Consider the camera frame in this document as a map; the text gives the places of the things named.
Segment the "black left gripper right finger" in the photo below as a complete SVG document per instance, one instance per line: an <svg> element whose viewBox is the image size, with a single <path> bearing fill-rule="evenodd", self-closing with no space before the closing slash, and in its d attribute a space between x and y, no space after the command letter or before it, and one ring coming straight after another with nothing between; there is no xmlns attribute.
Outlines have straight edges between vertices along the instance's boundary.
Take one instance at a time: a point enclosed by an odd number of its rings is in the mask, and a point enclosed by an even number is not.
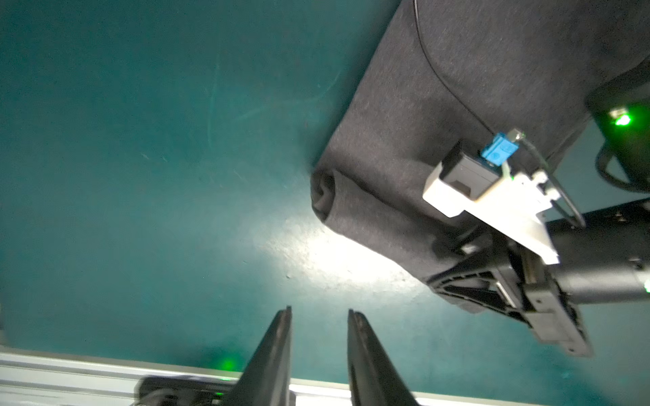
<svg viewBox="0 0 650 406"><path fill-rule="evenodd" d="M347 357L353 405L418 406L368 319L359 311L349 310Z"/></svg>

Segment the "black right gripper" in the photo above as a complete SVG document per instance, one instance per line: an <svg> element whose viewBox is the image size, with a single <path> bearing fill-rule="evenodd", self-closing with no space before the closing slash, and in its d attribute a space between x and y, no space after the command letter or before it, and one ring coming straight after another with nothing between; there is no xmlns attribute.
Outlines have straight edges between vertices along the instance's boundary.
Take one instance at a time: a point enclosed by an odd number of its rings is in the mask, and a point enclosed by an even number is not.
<svg viewBox="0 0 650 406"><path fill-rule="evenodd" d="M490 310L525 324L540 343L590 357L592 345L576 304L562 292L539 255L498 231L487 247L431 277L435 294L468 312Z"/></svg>

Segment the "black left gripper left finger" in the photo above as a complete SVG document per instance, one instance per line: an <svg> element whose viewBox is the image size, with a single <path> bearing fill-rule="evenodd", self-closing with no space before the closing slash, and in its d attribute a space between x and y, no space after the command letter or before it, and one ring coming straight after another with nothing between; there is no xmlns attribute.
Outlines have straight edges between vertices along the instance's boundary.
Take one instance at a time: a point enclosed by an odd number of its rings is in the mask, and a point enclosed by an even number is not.
<svg viewBox="0 0 650 406"><path fill-rule="evenodd" d="M255 354L221 405L289 405L292 309L274 316Z"/></svg>

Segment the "dark grey long pants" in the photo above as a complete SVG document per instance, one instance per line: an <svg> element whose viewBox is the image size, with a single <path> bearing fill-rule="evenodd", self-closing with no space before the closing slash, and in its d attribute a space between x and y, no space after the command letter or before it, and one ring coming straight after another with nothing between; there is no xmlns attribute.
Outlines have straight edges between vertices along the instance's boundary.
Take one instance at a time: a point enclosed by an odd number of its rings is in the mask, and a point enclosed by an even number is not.
<svg viewBox="0 0 650 406"><path fill-rule="evenodd" d="M648 55L646 1L404 1L311 176L312 209L427 280L477 223L421 196L457 141L516 128L557 164L587 94Z"/></svg>

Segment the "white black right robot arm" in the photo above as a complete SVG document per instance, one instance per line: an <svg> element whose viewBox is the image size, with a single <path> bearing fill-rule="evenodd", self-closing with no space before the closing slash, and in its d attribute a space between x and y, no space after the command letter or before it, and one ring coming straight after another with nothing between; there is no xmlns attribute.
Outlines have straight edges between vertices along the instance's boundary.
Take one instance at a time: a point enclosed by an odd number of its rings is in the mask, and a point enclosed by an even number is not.
<svg viewBox="0 0 650 406"><path fill-rule="evenodd" d="M586 105L604 136L599 176L641 200L581 213L546 162L534 174L511 169L519 148L535 152L519 130L483 146L459 140L422 193L443 215L478 221L457 244L462 261L428 279L431 291L520 321L576 357L592 354L580 306L649 297L648 62L596 88Z"/></svg>

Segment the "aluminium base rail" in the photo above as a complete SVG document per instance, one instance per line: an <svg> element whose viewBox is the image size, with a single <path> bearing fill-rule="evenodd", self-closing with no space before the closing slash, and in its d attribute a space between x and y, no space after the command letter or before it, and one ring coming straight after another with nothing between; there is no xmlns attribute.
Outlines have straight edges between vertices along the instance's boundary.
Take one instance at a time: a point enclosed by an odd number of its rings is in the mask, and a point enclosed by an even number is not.
<svg viewBox="0 0 650 406"><path fill-rule="evenodd" d="M141 379L189 377L235 384L240 373L1 347L1 405L132 405ZM296 405L351 405L349 387L292 379ZM538 405L413 392L420 405Z"/></svg>

